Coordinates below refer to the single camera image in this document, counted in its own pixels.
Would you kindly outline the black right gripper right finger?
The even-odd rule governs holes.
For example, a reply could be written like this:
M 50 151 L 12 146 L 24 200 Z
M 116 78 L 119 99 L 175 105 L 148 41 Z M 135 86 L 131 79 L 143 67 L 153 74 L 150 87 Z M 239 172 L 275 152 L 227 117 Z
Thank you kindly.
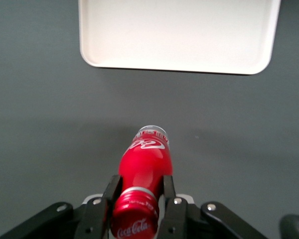
M 187 201 L 177 195 L 173 177 L 163 177 L 163 195 L 165 213 L 157 233 L 158 239 L 186 239 L 187 238 Z

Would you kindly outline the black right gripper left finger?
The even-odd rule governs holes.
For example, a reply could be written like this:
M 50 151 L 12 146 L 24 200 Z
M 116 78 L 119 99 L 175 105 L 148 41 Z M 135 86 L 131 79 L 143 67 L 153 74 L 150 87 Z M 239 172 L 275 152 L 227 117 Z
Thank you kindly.
M 114 175 L 102 194 L 86 197 L 83 214 L 75 231 L 76 239 L 107 239 L 114 204 L 121 194 L 122 178 Z

